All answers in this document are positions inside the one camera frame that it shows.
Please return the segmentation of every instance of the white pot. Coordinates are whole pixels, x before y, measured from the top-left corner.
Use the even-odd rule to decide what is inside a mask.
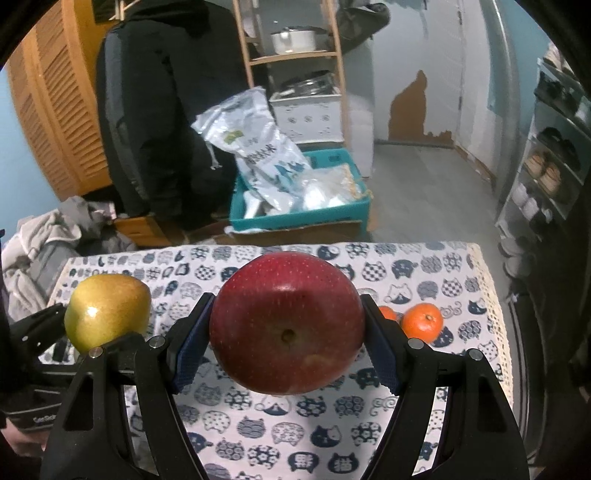
[[[286,28],[271,35],[273,48],[278,55],[286,53],[303,53],[316,50],[316,32]]]

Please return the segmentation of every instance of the metal screw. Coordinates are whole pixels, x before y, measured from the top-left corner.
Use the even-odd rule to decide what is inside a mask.
[[[408,346],[414,350],[420,350],[425,346],[425,343],[420,338],[409,338]]]
[[[160,348],[166,343],[166,339],[162,335],[152,337],[148,340],[148,345],[152,348]]]
[[[470,357],[473,360],[482,360],[484,358],[484,355],[482,355],[482,352],[480,350],[476,350],[475,348],[470,349],[470,351],[468,352],[468,355],[470,355]]]
[[[90,358],[98,358],[103,354],[103,348],[100,346],[95,346],[88,351],[88,356]]]

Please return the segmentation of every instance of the metal pot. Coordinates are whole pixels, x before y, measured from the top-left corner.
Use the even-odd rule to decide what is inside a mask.
[[[318,70],[304,77],[295,77],[281,84],[282,98],[330,95],[335,92],[335,78],[329,70]]]

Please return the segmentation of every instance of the green pear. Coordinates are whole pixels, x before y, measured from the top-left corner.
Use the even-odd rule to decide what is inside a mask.
[[[66,309],[64,325],[72,345],[86,353],[129,332],[145,334],[150,289],[134,277],[94,275],[80,282]]]

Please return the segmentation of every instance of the red apple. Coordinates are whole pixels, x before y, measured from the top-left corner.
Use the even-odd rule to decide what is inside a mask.
[[[357,290],[338,268],[312,255],[254,259],[222,287],[210,341],[217,361],[244,387],[293,395],[341,376],[363,344]]]

